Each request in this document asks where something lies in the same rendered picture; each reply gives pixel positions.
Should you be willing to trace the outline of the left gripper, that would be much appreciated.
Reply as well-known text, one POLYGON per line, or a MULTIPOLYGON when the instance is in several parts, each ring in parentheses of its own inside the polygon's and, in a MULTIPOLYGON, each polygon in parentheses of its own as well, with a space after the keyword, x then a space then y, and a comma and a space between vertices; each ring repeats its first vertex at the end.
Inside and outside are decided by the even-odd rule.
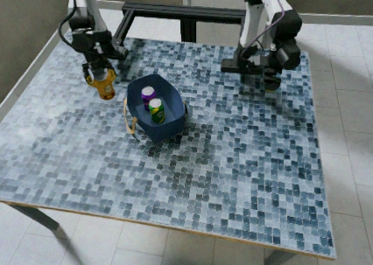
POLYGON ((284 68, 281 66, 277 57, 270 52, 267 54, 267 57, 269 66, 264 66, 264 88, 265 91, 275 92, 280 87, 281 83, 281 78, 276 78, 277 73, 282 74, 282 69, 284 68))

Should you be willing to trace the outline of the blue canvas tote bag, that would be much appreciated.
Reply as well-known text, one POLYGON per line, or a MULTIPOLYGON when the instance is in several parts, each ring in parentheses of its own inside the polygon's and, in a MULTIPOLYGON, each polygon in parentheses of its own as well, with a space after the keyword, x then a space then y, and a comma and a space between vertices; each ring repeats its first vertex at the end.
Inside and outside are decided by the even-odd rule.
POLYGON ((185 109, 183 103, 185 104, 178 90, 160 74, 152 73, 133 80, 127 86, 127 98, 124 101, 124 117, 128 131, 132 135, 135 134, 137 123, 154 143, 158 143, 170 136, 178 134, 184 130, 185 113, 188 114, 187 105, 185 104, 185 109), (176 120, 154 127, 142 121, 135 107, 144 104, 142 91, 145 87, 152 87, 156 93, 156 98, 162 96, 176 120), (126 103, 133 117, 132 130, 126 120, 126 103))

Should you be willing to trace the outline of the purple drink can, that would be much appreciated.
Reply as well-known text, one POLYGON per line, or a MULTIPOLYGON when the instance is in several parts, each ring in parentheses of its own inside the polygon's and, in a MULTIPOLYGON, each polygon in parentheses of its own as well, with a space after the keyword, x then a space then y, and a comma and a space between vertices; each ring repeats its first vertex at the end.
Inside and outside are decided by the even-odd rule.
POLYGON ((142 97, 144 101, 144 107, 147 111, 150 111, 149 109, 149 104, 152 99, 157 99, 156 98, 156 93, 153 90, 152 87, 145 87, 142 91, 142 97))

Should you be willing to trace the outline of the dark blue bag floor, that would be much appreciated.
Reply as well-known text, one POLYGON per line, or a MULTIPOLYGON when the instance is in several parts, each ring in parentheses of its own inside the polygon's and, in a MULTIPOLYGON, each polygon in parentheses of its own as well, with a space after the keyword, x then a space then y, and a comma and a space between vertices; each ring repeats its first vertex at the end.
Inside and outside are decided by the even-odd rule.
POLYGON ((171 122, 171 121, 174 121, 176 120, 174 115, 172 114, 171 110, 168 108, 168 106, 166 105, 164 99, 161 97, 157 98, 157 99, 160 99, 162 102, 163 102, 163 106, 164 106, 164 111, 165 111, 165 119, 163 122, 161 123, 155 123, 152 121, 151 119, 151 112, 150 111, 147 111, 144 107, 144 104, 142 105, 139 105, 136 108, 139 116, 141 117, 142 121, 143 122, 146 122, 148 125, 150 126, 159 126, 159 125, 162 125, 162 124, 165 124, 165 123, 168 123, 168 122, 171 122))

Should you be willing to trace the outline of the yellow striped drink can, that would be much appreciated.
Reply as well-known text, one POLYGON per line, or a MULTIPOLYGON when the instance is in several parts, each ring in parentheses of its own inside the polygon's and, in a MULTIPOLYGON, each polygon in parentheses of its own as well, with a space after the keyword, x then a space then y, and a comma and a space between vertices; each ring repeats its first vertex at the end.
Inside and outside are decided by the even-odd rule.
POLYGON ((106 72, 103 75, 94 77, 94 83, 102 100, 110 101, 116 96, 111 78, 106 72))

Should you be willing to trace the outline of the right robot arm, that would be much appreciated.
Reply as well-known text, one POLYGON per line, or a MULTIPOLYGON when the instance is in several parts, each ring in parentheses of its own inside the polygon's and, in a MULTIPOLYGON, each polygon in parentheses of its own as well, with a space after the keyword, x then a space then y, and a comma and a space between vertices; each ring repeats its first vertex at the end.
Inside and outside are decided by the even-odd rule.
MULTIPOLYGON (((127 47, 112 45, 112 32, 106 30, 106 24, 102 19, 96 0, 75 0, 75 2, 76 12, 68 19, 74 38, 72 44, 85 51, 93 51, 98 48, 101 56, 124 57, 127 47), (89 31, 92 33, 87 34, 89 31), (95 44, 96 42, 99 42, 99 44, 95 44)), ((88 65, 94 77, 105 74, 104 69, 108 69, 105 58, 99 58, 99 60, 90 62, 88 65)))

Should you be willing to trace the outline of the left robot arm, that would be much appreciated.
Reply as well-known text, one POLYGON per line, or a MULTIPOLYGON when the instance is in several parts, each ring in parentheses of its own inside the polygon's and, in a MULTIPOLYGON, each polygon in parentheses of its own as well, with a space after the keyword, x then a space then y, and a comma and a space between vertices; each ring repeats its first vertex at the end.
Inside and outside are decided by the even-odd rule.
MULTIPOLYGON (((250 48, 242 55, 242 58, 248 59, 247 68, 245 60, 239 59, 241 52, 257 37, 257 29, 259 20, 265 6, 269 22, 272 25, 282 17, 282 10, 280 4, 284 9, 284 17, 274 26, 271 27, 270 36, 272 38, 270 52, 277 58, 285 70, 292 70, 299 65, 301 58, 301 50, 296 45, 298 32, 302 27, 302 19, 299 17, 297 11, 286 2, 286 0, 244 0, 247 5, 247 12, 243 35, 241 40, 238 40, 238 49, 236 48, 236 59, 222 59, 222 69, 243 70, 262 72, 263 66, 268 67, 268 57, 256 56, 257 42, 253 43, 250 48), (253 61, 254 60, 254 61, 253 61)), ((270 26, 271 26, 270 25, 270 26)))

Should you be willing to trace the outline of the green drink can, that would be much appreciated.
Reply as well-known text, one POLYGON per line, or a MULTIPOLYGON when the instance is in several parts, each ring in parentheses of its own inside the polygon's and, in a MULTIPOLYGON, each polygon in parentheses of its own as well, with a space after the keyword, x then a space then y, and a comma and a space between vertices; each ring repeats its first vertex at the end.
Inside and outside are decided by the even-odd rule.
POLYGON ((149 104, 151 119, 155 123, 161 123, 165 119, 163 102, 160 99, 152 99, 149 104))

